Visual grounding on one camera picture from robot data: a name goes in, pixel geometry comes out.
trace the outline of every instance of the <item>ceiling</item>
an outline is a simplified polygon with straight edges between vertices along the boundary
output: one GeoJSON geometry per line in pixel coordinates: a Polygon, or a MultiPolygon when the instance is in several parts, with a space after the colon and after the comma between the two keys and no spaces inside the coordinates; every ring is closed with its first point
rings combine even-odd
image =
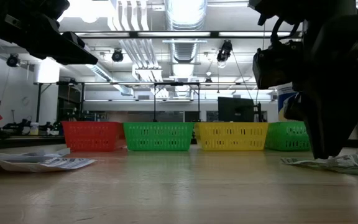
{"type": "MultiPolygon", "coordinates": [[[[97,10],[100,11],[100,18],[94,23],[86,23],[79,17],[65,17],[61,21],[60,31],[110,31],[108,20],[103,17],[106,12],[102,1],[97,1],[97,10]]],[[[149,0],[148,5],[148,23],[151,30],[166,30],[165,11],[163,0],[149,0]]],[[[258,26],[257,21],[259,13],[247,7],[247,1],[227,1],[227,0],[209,0],[206,13],[206,23],[204,30],[243,30],[252,32],[270,32],[276,22],[276,18],[267,21],[264,27],[258,26]]],[[[283,24],[280,31],[291,31],[292,26],[283,24]]],[[[133,82],[132,62],[124,52],[124,61],[113,63],[111,55],[114,49],[121,48],[119,40],[116,39],[85,39],[92,53],[99,57],[103,67],[111,73],[114,79],[122,82],[133,82]]],[[[270,45],[268,39],[233,39],[232,55],[227,61],[225,68],[217,66],[216,52],[221,47],[223,39],[208,39],[207,43],[200,44],[194,71],[194,78],[191,81],[199,80],[203,82],[206,72],[212,73],[213,82],[255,82],[252,72],[252,58],[258,48],[266,49],[270,45]]],[[[170,48],[168,44],[163,44],[162,39],[153,39],[153,47],[157,56],[159,65],[162,67],[163,78],[172,76],[172,65],[170,61],[170,48]]],[[[39,60],[31,57],[25,50],[18,48],[14,44],[0,40],[0,55],[19,52],[23,61],[30,63],[39,63],[39,60]]],[[[79,82],[94,82],[95,74],[84,65],[62,66],[61,76],[76,78],[79,82]]]]}

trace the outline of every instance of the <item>wooden table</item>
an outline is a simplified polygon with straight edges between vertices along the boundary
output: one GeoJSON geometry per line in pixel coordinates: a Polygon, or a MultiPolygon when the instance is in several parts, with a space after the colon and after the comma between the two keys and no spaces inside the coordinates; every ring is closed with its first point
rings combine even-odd
{"type": "Polygon", "coordinates": [[[73,172],[0,172],[0,223],[358,223],[358,176],[279,161],[310,152],[71,156],[99,162],[73,172]]]}

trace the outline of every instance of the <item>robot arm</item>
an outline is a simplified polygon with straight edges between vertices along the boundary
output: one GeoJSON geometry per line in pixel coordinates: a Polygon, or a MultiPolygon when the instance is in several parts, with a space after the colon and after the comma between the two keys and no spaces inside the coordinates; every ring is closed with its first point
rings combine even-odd
{"type": "Polygon", "coordinates": [[[74,33],[59,33],[57,19],[67,0],[0,0],[0,39],[15,43],[34,57],[61,64],[96,64],[85,43],[74,33]]]}
{"type": "Polygon", "coordinates": [[[285,117],[304,121],[315,158],[337,156],[358,122],[356,0],[250,0],[259,25],[278,16],[271,46],[254,56],[260,89],[292,82],[285,117]],[[277,39],[281,23],[303,22],[302,41],[277,39]]]}

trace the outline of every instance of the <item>ceiling duct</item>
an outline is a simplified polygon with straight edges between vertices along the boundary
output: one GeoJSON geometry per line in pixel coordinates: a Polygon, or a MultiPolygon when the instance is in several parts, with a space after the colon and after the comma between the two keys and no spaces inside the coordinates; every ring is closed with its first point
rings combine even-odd
{"type": "MultiPolygon", "coordinates": [[[[207,0],[165,0],[165,14],[169,30],[202,30],[206,17],[207,0]]],[[[197,56],[199,44],[172,43],[171,53],[173,61],[177,63],[191,63],[197,56]]],[[[183,65],[173,65],[174,75],[191,76],[194,65],[187,65],[185,74],[181,74],[183,65]]]]}

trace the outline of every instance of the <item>red basket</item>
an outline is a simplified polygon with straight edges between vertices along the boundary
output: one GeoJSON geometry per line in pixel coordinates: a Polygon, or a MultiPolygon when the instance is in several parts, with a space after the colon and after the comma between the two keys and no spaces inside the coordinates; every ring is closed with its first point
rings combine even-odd
{"type": "Polygon", "coordinates": [[[126,146],[122,123],[63,121],[62,124],[66,145],[72,151],[106,152],[126,146]]]}

